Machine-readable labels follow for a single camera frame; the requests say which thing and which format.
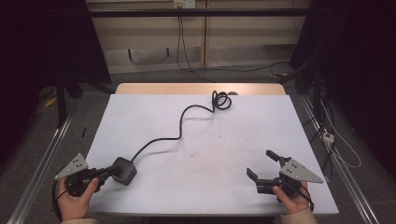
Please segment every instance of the wall outlet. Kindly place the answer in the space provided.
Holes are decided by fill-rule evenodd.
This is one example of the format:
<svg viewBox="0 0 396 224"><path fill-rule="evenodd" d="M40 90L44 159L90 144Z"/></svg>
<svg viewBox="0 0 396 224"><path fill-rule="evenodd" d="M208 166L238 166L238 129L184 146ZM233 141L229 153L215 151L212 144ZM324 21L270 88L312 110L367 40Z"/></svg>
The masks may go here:
<svg viewBox="0 0 396 224"><path fill-rule="evenodd" d="M184 0L174 0L174 8L184 8Z"/></svg>
<svg viewBox="0 0 396 224"><path fill-rule="evenodd" d="M195 8L195 0L184 0L184 8Z"/></svg>
<svg viewBox="0 0 396 224"><path fill-rule="evenodd" d="M330 146L334 142L334 135L330 133L324 133L322 137L323 137L323 142L329 144Z"/></svg>

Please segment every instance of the metal rail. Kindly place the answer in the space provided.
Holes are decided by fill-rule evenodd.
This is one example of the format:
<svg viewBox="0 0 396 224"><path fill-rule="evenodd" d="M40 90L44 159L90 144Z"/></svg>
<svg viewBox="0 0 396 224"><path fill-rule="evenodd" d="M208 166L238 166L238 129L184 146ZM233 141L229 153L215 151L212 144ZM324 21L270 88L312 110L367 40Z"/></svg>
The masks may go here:
<svg viewBox="0 0 396 224"><path fill-rule="evenodd" d="M320 17L333 14L330 9L311 8L191 8L191 9L92 9L57 10L40 9L38 14L54 14L72 17Z"/></svg>
<svg viewBox="0 0 396 224"><path fill-rule="evenodd" d="M309 118L313 120L313 124L315 129L319 130L318 121L315 119L315 114L312 111L313 105L311 101L308 99L307 96L301 95L301 101L305 107L306 113L308 114ZM325 144L326 150L330 152L329 145ZM338 149L334 147L334 153L337 153L338 156L341 158ZM370 205L369 201L367 200L366 196L364 195L361 187L356 182L355 178L353 177L352 173L350 173L348 167L340 162L333 154L331 156L333 165L337 169L338 174L341 176L344 184L346 185L346 189L349 192L350 197L352 198L353 203L356 205L357 209L361 213L361 217L366 224L379 224L379 220L375 215L373 207Z"/></svg>
<svg viewBox="0 0 396 224"><path fill-rule="evenodd" d="M35 201L35 197L40 190L41 184L43 183L50 165L52 164L56 152L58 151L58 148L64 139L64 135L67 132L73 114L73 112L70 113L66 117L62 127L56 129L55 134L53 135L52 140L43 156L43 159L35 170L35 174L32 176L32 179L18 201L17 206L12 212L7 224L22 224L25 221L29 210L33 205L33 202Z"/></svg>

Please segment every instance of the black curtain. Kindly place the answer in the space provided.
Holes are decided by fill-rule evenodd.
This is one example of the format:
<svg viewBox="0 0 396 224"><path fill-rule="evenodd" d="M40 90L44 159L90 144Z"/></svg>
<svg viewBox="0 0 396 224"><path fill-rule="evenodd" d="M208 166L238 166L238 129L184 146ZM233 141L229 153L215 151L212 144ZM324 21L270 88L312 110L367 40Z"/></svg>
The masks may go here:
<svg viewBox="0 0 396 224"><path fill-rule="evenodd" d="M324 74L332 94L374 156L396 177L396 10L351 1Z"/></svg>
<svg viewBox="0 0 396 224"><path fill-rule="evenodd" d="M60 71L110 82L92 19L64 15L67 9L88 11L84 0L0 1L1 163L23 136L38 93Z"/></svg>

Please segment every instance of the black cable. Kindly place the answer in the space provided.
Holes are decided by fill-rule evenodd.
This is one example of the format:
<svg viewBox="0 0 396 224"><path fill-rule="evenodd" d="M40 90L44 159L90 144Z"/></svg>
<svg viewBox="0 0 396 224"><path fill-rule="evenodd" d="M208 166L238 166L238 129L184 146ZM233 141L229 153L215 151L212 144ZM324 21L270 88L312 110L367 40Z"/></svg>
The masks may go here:
<svg viewBox="0 0 396 224"><path fill-rule="evenodd" d="M334 151L334 145L335 145L335 135L334 135L334 127L333 127L333 126L334 126L334 113L333 113L333 111L332 111L332 107L330 106L330 104L327 104L323 109L326 109L326 107L329 107L330 110L331 110L331 113L332 113L331 120L329 120L329 122L332 124L331 134L332 134L332 136L334 137L334 142L333 142L332 145L331 145L332 150L330 150L330 151L327 151L326 144L323 142L323 146L324 146L324 148L326 149L326 152L327 152L327 157L326 157L326 161L324 162L323 166L321 167L321 171L322 171L322 172L324 171L324 169L325 169L326 166L327 166L327 163L329 162L329 163L330 163L330 174L329 174L329 177L332 177L332 160L331 160L331 155L332 155L332 152Z"/></svg>
<svg viewBox="0 0 396 224"><path fill-rule="evenodd" d="M184 49L184 55L185 58L187 60L187 65L189 66L190 69L185 69L182 68L180 66L180 62L178 60L178 52L179 52L179 48L180 48L180 38L182 39L182 43L183 43L183 49ZM198 78L204 79L206 81L210 81L210 82L215 82L213 80L210 80L208 78L204 78L204 77L200 77L198 76L195 72L199 72L199 71L226 71L226 72L254 72L254 71L260 71L266 68L271 68L274 65L280 64L280 63L289 63L289 62L277 62L277 63L272 63L270 65L266 65L264 67L260 67L260 68L253 68L253 69L246 69L246 70L238 70L238 69L226 69L226 68L198 68L198 69L193 69L190 65L190 61L189 58L187 57L187 52L186 52L186 45L185 45L185 41L184 41L184 27L183 27L183 19L181 17L178 17L178 41L177 41L177 66L180 68L180 70L185 71L185 72L193 72Z"/></svg>
<svg viewBox="0 0 396 224"><path fill-rule="evenodd" d="M59 169L59 171L57 172L57 174L59 174L59 172L62 171L62 169L65 167L66 165L62 166L61 169ZM64 195L67 190L65 190L64 192L62 192L60 195L56 196L56 184L58 183L57 180L53 180L52 181L52 193L51 193L51 199L52 199L52 210L55 213L55 216L58 218L58 220L60 222L62 222L62 213L61 210L59 209L59 204L58 204L58 199Z"/></svg>
<svg viewBox="0 0 396 224"><path fill-rule="evenodd" d="M306 196L305 194L303 194L302 192L300 192L298 189L296 189L295 187L293 187L292 185L288 184L287 181L282 182L282 184L288 186L289 188L291 188L292 190L294 190L296 193L298 193L300 196L302 196L303 198L305 198L308 202L309 202L309 208L311 209L311 211L314 211L315 205L312 202L312 198L311 198L311 194L309 193L308 189L306 187L304 187L303 185L300 184L300 187L303 187L303 189L305 189L306 193L308 194L308 196Z"/></svg>
<svg viewBox="0 0 396 224"><path fill-rule="evenodd" d="M312 122L312 120L314 120L316 117L312 117L312 119L309 119L309 120L307 120L307 121L304 121L303 123L301 123L301 125L303 126L303 127L305 127L307 124L309 124L310 122Z"/></svg>
<svg viewBox="0 0 396 224"><path fill-rule="evenodd" d="M187 65L189 66L190 70L185 70L185 69L183 69L183 68L180 66L180 63L179 63L179 61L178 61L178 50L179 50L179 47L180 47L180 37L182 38L182 41L183 41L184 55L185 55L185 57L186 57ZM200 79L203 79L203 80L206 80L206 81L209 81L209 82L216 83L215 81L213 81L213 80L211 80L211 79L208 79L208 78L199 76L199 75L196 74L195 71L191 68L190 61L189 61L189 57L187 57L186 44L185 44L185 42L184 42L183 19L182 19L181 17L178 17L177 65L178 65L178 67L179 67L182 71L192 72L196 77L198 77L198 78L200 78Z"/></svg>
<svg viewBox="0 0 396 224"><path fill-rule="evenodd" d="M271 83L271 81L272 81L272 78L273 78L273 76L274 76L274 72L273 72L273 70L272 70L272 65L270 66L270 79L268 80L268 83Z"/></svg>
<svg viewBox="0 0 396 224"><path fill-rule="evenodd" d="M309 143L312 143L312 141L314 141L314 139L318 136L319 131L315 132L314 136L311 137L311 139L309 139Z"/></svg>
<svg viewBox="0 0 396 224"><path fill-rule="evenodd" d="M340 21L340 24L339 24L338 29L337 29L337 31L336 31L336 35L335 35L334 42L337 41L338 36L339 36L340 33L341 33L341 29L342 29L342 27L343 27L343 23L344 23L344 20L345 20L346 15L347 15L347 9L348 9L348 7L349 7L349 4L350 4L350 0L347 0L346 5L345 5L345 7L344 7L343 16L339 19L339 20L341 20L341 21Z"/></svg>
<svg viewBox="0 0 396 224"><path fill-rule="evenodd" d="M299 34L299 32L298 32L298 29L297 29L297 23L296 23L296 18L295 18L295 17L293 17L293 21L294 21L294 28L295 28L295 31L296 31L296 34L297 34L297 38L299 38L299 37L300 37L300 34Z"/></svg>
<svg viewBox="0 0 396 224"><path fill-rule="evenodd" d="M140 148L139 151L136 152L136 154L134 154L134 157L131 159L131 162L134 162L134 159L136 159L136 157L146 148L148 147L150 144L154 143L154 142L158 142L158 141L163 141L163 140L179 140L183 134L183 130L182 130L182 121L183 121L183 117L184 114L187 112L187 110L189 110L190 108L193 107L199 107L202 109L205 109L211 113L215 113L215 109L219 109L219 110L225 110L228 109L232 104L232 100L231 98L227 95L227 93L225 93L224 91L220 92L219 94L216 91L212 92L212 109L209 109L205 106L202 105L190 105L187 108L184 109L183 113L181 113L180 116L180 122L178 125L178 131L179 131L179 135L178 137L165 137L165 138L156 138L154 140L149 141L147 144L145 144L142 148Z"/></svg>

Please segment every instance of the wire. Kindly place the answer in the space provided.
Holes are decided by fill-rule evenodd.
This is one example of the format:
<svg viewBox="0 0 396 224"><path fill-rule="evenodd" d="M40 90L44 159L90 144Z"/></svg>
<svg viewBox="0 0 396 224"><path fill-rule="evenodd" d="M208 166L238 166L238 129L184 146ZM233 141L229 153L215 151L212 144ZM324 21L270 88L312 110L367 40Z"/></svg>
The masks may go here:
<svg viewBox="0 0 396 224"><path fill-rule="evenodd" d="M271 83L271 81L272 81L272 78L274 77L274 72L273 72L273 70L272 70L272 65L270 66L270 79L268 80L268 83Z"/></svg>
<svg viewBox="0 0 396 224"><path fill-rule="evenodd" d="M319 124L319 129L315 132L315 135L312 136L311 139L309 139L309 143L312 143L312 141L314 141L314 139L315 139L318 135L322 134L322 129L323 129L323 127L324 127L325 121L326 121L325 118L321 119L321 123Z"/></svg>
<svg viewBox="0 0 396 224"><path fill-rule="evenodd" d="M187 112L187 110L189 110L190 108L193 107L199 107L202 109L205 109L211 113L215 113L215 109L219 109L219 110L225 110L230 108L232 104L232 100L231 98L227 95L227 93L225 93L224 91L217 93L216 91L212 92L212 109L209 109L205 106L202 105L190 105L187 108L184 109L183 113L181 113L180 116L180 122L178 125L178 132L179 135L178 137L165 137L165 138L156 138L154 140L149 141L147 144L145 144L142 148L140 148L139 151L136 152L136 154L134 154L134 157L131 159L131 162L134 162L134 160L136 159L136 157L146 148L148 147L150 144L154 143L154 142L158 142L158 141L163 141L163 140L179 140L183 134L183 130L182 130L182 121L183 121L183 117L184 114Z"/></svg>
<svg viewBox="0 0 396 224"><path fill-rule="evenodd" d="M350 4L350 0L347 0L346 6L345 6L345 8L344 8L343 16L342 16L342 18L340 19L340 20L341 20L341 21L340 21L340 25L338 26L338 29L337 29L337 31L336 31L336 35L335 35L334 42L337 41L338 36L339 36L340 33L341 33L341 29L342 29L342 27L343 27L343 23L344 23L344 20L345 20L345 18L346 18L346 15L347 15L347 9L349 8L349 4Z"/></svg>
<svg viewBox="0 0 396 224"><path fill-rule="evenodd" d="M183 43L183 51L184 51L184 55L187 61L187 65L189 66L189 69L185 69L183 67L181 67L180 62L178 60L178 53L179 53L179 49L180 49L180 38L182 40ZM252 68L252 69L226 69L226 68L197 68L197 69L193 69L190 65L190 61L189 58L187 56L187 51L186 51L186 44L184 41L184 26L183 26L183 19L181 17L178 17L178 41L177 41L177 66L180 68L180 70L185 71L185 72L193 72L194 75L198 78L204 79L206 81L210 81L210 82L215 82L211 79L205 78L205 77L200 77L198 76L198 74L196 74L195 72L199 72L199 71L226 71L226 72L254 72L254 71L260 71L266 68L270 68L272 69L272 67L274 65L277 64L281 64L281 63L289 63L287 61L282 61L282 62L277 62L277 63L272 63L270 65L266 65L264 67L259 67L259 68Z"/></svg>
<svg viewBox="0 0 396 224"><path fill-rule="evenodd" d="M180 63L178 61L178 50L180 47L180 37L182 38L183 41L183 49L184 49L184 56L186 57L187 65L189 66L190 70L185 70L180 66ZM198 74L195 73L195 71L191 68L190 62L189 62L189 57L187 57L187 52L186 52L186 43L184 42L184 28L183 28L183 19L181 17L178 17L178 41L177 41L177 65L182 71L187 71L187 72L192 72L196 77L209 81L209 82L214 82L211 79L201 77Z"/></svg>
<svg viewBox="0 0 396 224"><path fill-rule="evenodd" d="M331 111L331 113L332 113L332 119L328 118L328 119L329 119L329 122L330 122L333 126L335 126L334 113L332 112L332 106L331 106L329 103L327 103L326 107L329 107L329 109L330 109L330 111ZM334 128L333 128L333 127L332 127L332 130L331 130L331 134L334 136ZM324 149L326 149L326 144L325 144L325 142L322 141L322 143L323 143ZM324 162L324 164L323 164L323 166L322 166L322 168L321 168L321 171L324 172L324 169L325 169L326 166L327 166L327 162L330 163L330 175L329 175L330 178L332 178L332 160L331 160L331 155L332 155L332 152L334 151L334 147L335 147L335 136L334 136L334 141L333 141L333 144L332 144L332 150L328 151L328 150L326 149L326 152L327 152L326 161Z"/></svg>
<svg viewBox="0 0 396 224"><path fill-rule="evenodd" d="M311 209L311 211L314 211L315 205L312 202L312 198L311 198L311 194L309 193L308 189L306 187L304 187L302 184L300 184L300 187L303 187L303 189L305 189L306 193L308 194L308 196L306 196L305 194L303 194L302 192L300 192L298 189L296 189L294 186L290 185L287 183L287 181L282 182L282 184L288 186L289 188L293 189L296 193L298 193L300 196L302 196L303 198L305 198L308 202L309 202L309 208Z"/></svg>
<svg viewBox="0 0 396 224"><path fill-rule="evenodd" d="M59 172L62 171L62 169L65 167L66 165L62 166L61 169L58 170L57 174L59 174ZM65 190L64 192L62 192L59 196L56 196L56 185L57 185L58 181L53 180L52 181L52 193L51 193L51 199L52 199L52 210L55 213L55 216L58 218L58 220L60 222L62 222L62 213L61 210L59 209L59 204L58 204L58 199L64 195L67 190Z"/></svg>
<svg viewBox="0 0 396 224"><path fill-rule="evenodd" d="M296 23L296 18L295 17L293 17L293 21L294 21L294 28L295 28L295 31L296 31L296 34L297 34L297 38L300 36L300 33L298 32L298 29L297 29L297 23Z"/></svg>
<svg viewBox="0 0 396 224"><path fill-rule="evenodd" d="M316 117L312 117L312 119L309 119L309 120L307 120L307 121L304 121L303 123L301 123L301 125L303 126L303 127L305 127L307 124L309 124L310 122L313 122L313 120L314 119L316 119Z"/></svg>
<svg viewBox="0 0 396 224"><path fill-rule="evenodd" d="M327 118L330 120L330 116L327 113L326 107L324 106L324 104L322 102L320 102L320 104L322 105L322 107L324 108L324 112L327 116ZM356 153L355 149L353 149L353 147L341 136L341 134L339 132L337 132L337 130L335 129L335 127L332 125L332 122L330 121L330 125L332 126L332 128L334 129L335 133L346 143L346 145L352 150L352 152L355 154L355 156L358 158L359 160L359 164L358 165L351 165L349 163L347 163L346 161L344 161L340 155L338 155L337 153L334 152L334 150L332 149L332 147L327 144L327 146L329 147L329 149L332 151L332 153L334 154L334 156L340 160L344 165L349 166L351 168L359 168L361 167L361 158L359 157L358 153Z"/></svg>

